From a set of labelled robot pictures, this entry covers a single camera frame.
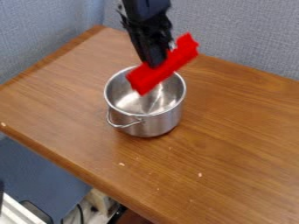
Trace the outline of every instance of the white object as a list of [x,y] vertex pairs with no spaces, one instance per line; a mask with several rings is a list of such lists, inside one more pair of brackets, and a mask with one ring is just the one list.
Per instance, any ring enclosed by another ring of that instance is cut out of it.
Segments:
[[45,224],[45,222],[25,209],[12,197],[4,194],[4,204],[0,216],[1,224]]

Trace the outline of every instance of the red object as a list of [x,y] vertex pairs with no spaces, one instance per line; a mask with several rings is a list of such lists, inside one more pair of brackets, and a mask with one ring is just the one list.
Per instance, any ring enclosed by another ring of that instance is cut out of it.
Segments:
[[147,63],[143,63],[127,75],[132,89],[140,95],[146,95],[199,55],[198,46],[200,44],[192,39],[190,33],[178,38],[176,45],[178,47],[168,52],[166,62],[158,68],[151,68]]

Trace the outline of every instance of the floor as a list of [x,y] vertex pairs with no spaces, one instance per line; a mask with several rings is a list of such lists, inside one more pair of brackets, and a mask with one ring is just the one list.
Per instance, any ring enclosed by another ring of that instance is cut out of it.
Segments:
[[[101,215],[99,212],[92,211],[92,205],[83,200],[80,203],[84,224],[107,224],[108,218]],[[80,223],[80,210],[77,207],[69,212],[68,216],[63,219],[64,224],[81,224]]]

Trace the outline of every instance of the pot handle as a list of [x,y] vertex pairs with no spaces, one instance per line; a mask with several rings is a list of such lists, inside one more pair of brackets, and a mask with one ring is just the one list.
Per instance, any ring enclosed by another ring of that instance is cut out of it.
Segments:
[[115,124],[115,123],[111,122],[111,119],[109,119],[109,110],[107,112],[107,122],[116,129],[125,129],[125,128],[128,128],[128,127],[131,127],[131,126],[134,126],[134,125],[136,125],[136,124],[143,122],[142,118],[135,117],[135,119],[138,121],[136,122],[131,122],[130,124],[124,124],[124,125],[123,124]]

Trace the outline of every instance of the stainless steel pot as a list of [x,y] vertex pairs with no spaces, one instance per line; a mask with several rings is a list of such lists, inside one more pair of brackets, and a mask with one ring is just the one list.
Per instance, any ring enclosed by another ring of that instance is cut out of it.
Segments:
[[116,73],[107,82],[107,122],[132,136],[156,137],[171,131],[182,120],[186,84],[175,73],[146,96],[140,96],[125,77],[134,68]]

